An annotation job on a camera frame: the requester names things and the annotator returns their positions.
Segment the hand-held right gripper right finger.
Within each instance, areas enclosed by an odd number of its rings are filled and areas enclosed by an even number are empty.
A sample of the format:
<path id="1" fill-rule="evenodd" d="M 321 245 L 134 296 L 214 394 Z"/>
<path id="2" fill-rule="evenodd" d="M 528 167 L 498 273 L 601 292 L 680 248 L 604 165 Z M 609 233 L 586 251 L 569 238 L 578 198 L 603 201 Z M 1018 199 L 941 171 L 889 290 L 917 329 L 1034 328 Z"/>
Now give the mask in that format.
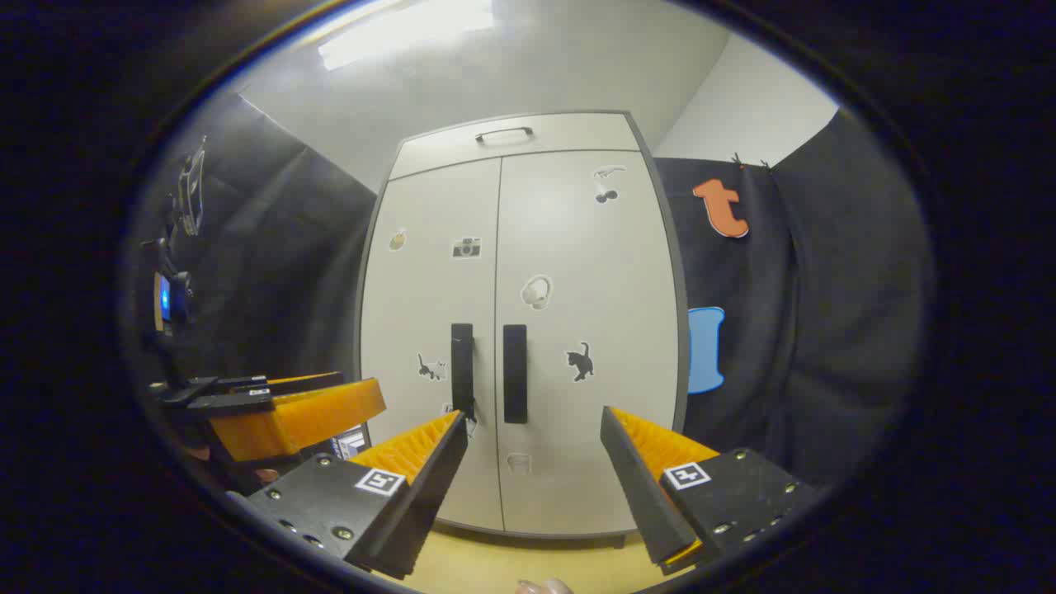
<path id="1" fill-rule="evenodd" d="M 719 452 L 612 406 L 600 439 L 665 575 L 732 558 L 818 500 L 814 486 L 753 449 Z"/>

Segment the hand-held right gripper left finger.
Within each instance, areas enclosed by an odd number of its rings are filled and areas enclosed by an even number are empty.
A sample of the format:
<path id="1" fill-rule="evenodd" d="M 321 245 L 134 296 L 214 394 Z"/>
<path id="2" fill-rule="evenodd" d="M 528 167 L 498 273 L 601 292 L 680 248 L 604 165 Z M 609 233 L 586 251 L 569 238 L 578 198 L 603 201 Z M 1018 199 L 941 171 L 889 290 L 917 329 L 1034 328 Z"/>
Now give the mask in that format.
<path id="1" fill-rule="evenodd" d="M 314 564 L 403 579 L 459 471 L 466 422 L 449 412 L 351 461 L 314 454 L 252 495 L 227 497 L 244 520 Z"/>

